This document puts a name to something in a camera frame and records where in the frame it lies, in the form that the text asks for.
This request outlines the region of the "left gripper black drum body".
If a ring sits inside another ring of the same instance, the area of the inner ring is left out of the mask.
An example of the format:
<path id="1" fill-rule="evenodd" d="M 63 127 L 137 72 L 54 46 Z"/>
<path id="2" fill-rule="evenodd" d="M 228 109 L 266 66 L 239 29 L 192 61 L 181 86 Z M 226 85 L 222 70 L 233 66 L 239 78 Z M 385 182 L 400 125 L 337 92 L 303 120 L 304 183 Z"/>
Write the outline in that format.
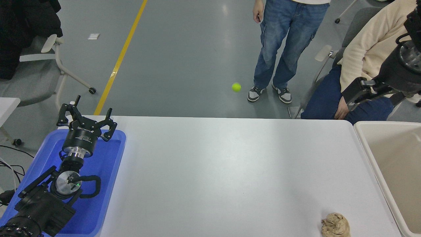
<path id="1" fill-rule="evenodd" d="M 71 148 L 80 147 L 86 153 L 93 153 L 101 136 L 101 129 L 92 128 L 96 122 L 94 120 L 74 120 L 70 122 L 69 132 L 62 146 L 65 153 L 69 153 Z"/>

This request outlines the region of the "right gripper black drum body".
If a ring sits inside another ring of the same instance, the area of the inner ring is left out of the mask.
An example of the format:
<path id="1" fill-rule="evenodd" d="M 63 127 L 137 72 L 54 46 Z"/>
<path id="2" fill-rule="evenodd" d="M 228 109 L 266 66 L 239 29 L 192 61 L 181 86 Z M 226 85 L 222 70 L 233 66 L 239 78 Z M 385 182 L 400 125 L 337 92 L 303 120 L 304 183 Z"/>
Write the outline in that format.
<path id="1" fill-rule="evenodd" d="M 420 90 L 420 52 L 417 49 L 395 49 L 381 65 L 376 77 L 395 90 Z"/>

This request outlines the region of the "person's right hand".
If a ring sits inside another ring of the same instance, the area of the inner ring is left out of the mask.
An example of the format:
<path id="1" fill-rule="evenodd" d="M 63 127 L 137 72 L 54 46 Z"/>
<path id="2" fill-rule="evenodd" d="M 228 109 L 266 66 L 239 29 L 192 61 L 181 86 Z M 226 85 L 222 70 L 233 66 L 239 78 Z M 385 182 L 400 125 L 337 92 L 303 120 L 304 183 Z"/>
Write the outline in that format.
<path id="1" fill-rule="evenodd" d="M 263 19 L 263 12 L 264 12 L 263 0 L 255 0 L 254 7 L 252 10 L 254 22 L 261 23 Z"/>
<path id="2" fill-rule="evenodd" d="M 338 103 L 337 111 L 334 115 L 335 120 L 344 120 L 347 114 L 349 113 L 348 105 L 342 96 Z"/>

